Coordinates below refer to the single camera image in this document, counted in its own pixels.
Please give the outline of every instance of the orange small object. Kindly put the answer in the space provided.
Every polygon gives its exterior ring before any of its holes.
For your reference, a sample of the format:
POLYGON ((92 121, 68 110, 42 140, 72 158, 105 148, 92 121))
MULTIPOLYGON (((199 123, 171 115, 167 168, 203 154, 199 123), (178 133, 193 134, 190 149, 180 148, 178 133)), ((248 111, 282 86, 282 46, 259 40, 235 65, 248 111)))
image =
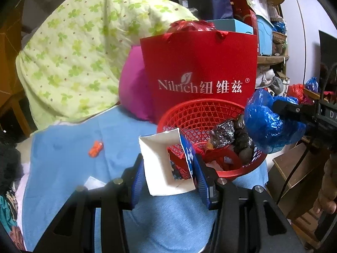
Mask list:
POLYGON ((89 156, 92 158, 97 157, 97 155, 102 149, 103 149, 103 142, 95 141, 93 147, 89 151, 89 156))

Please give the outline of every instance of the bag handle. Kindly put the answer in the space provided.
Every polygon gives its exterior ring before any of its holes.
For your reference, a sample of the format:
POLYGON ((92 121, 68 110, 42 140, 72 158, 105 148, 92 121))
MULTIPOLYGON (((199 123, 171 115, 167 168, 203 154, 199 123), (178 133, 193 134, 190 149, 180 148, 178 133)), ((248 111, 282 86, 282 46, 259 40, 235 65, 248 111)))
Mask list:
MULTIPOLYGON (((170 38, 171 38, 171 36, 172 36, 172 34, 178 34, 179 32, 173 32, 173 33, 165 33, 165 34, 163 34, 163 38, 164 38, 164 40, 166 40, 168 43, 170 42, 170 38)), ((221 31, 221 30, 217 30, 216 31, 216 35, 220 38, 220 39, 222 39, 222 40, 224 40, 225 38, 226 38, 226 36, 228 35, 228 31, 221 31)))

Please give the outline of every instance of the blue plastic bag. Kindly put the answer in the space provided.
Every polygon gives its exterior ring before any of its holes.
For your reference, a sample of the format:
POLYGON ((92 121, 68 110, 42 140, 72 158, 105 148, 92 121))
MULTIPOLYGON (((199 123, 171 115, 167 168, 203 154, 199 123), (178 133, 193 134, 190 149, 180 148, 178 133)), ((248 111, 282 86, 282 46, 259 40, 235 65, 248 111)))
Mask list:
POLYGON ((316 77, 311 77, 311 79, 306 82, 305 88, 314 93, 318 93, 318 82, 316 81, 316 79, 316 77))
POLYGON ((272 112, 271 108, 276 100, 298 103, 294 97, 273 98, 267 91, 258 89, 245 107, 247 132, 256 147, 266 154, 280 151, 285 145, 299 141, 306 130, 304 123, 281 119, 278 114, 272 112))
POLYGON ((284 35, 287 34, 287 28, 285 27, 285 23, 284 22, 272 22, 273 24, 273 31, 282 33, 284 35))

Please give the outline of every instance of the blue bed sheet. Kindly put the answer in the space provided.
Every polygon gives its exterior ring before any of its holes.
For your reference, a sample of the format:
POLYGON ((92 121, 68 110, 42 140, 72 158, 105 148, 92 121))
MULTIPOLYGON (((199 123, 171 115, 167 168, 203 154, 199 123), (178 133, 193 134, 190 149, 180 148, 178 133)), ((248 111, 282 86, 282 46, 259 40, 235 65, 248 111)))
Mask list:
MULTIPOLYGON (((32 251, 54 216, 89 176, 102 182, 120 177, 140 153, 138 137, 156 133, 156 125, 134 119, 121 106, 74 126, 58 125, 37 133, 23 200, 23 232, 32 251), (88 150, 104 142, 98 157, 88 150)), ((267 182, 264 162, 235 184, 247 188, 267 182)), ((96 213, 95 252, 100 252, 100 213, 96 213)), ((197 191, 174 196, 151 196, 143 187, 133 211, 124 211, 131 253, 197 253, 207 243, 215 220, 197 191)))

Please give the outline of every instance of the green floral quilt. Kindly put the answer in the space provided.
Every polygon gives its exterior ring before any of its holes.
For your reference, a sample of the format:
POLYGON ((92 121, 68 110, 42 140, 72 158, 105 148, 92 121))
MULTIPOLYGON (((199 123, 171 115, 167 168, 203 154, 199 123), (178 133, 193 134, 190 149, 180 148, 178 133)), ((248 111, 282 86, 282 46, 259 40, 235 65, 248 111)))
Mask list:
POLYGON ((169 0, 62 3, 16 58, 38 129, 56 120, 78 122, 113 106, 131 46, 180 19, 196 18, 169 0))

